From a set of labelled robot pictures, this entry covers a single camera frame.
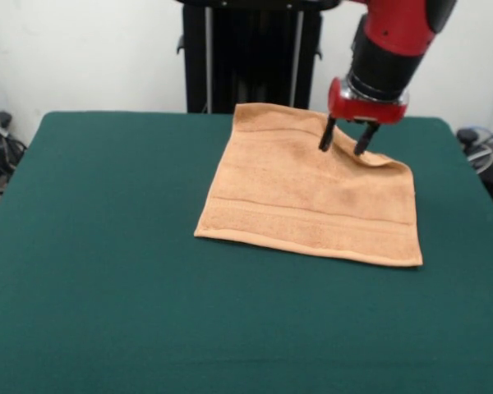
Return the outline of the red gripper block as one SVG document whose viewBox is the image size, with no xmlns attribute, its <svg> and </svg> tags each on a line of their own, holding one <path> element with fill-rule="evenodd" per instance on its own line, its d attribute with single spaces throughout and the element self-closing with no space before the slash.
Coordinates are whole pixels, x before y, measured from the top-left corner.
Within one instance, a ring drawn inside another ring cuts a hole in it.
<svg viewBox="0 0 493 394">
<path fill-rule="evenodd" d="M 336 119 L 345 121 L 370 121 L 354 147 L 354 154 L 361 156 L 371 143 L 380 124 L 395 124 L 401 121 L 407 111 L 409 95 L 405 90 L 392 102 L 380 102 L 358 95 L 346 79 L 334 78 L 328 93 L 328 110 L 324 134 L 319 149 L 328 151 L 333 143 Z"/>
</svg>

